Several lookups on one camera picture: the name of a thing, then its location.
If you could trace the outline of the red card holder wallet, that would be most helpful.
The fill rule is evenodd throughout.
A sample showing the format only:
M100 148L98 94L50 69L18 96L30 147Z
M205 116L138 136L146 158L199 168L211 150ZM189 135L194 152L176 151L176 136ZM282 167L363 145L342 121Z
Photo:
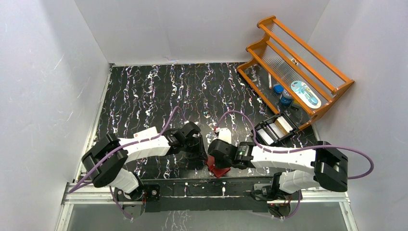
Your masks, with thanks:
M220 178L230 171L230 167L218 168L216 167L216 162L213 156L208 156L206 160L208 171L211 172L216 178Z

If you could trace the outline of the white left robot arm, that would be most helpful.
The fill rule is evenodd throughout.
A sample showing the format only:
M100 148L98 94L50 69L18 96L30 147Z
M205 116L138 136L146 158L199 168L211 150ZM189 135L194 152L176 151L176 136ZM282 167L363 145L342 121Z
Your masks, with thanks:
M145 186L123 166L138 159L174 154L183 154L189 160L207 160L201 130L195 123L186 122L181 128L169 128L163 133L148 128L132 139L107 134L82 156L82 163L94 187L114 187L131 200L139 200Z

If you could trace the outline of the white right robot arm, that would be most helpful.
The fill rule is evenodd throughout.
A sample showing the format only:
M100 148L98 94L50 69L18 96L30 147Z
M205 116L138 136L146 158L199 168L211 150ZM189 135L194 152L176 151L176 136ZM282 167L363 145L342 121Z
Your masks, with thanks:
M270 199L284 199L301 189L322 187L333 192L348 189L348 158L330 144L320 142L317 147L285 148L257 146L241 142L234 146L215 139L208 147L217 168L284 168L290 172L276 173L272 184L263 189Z

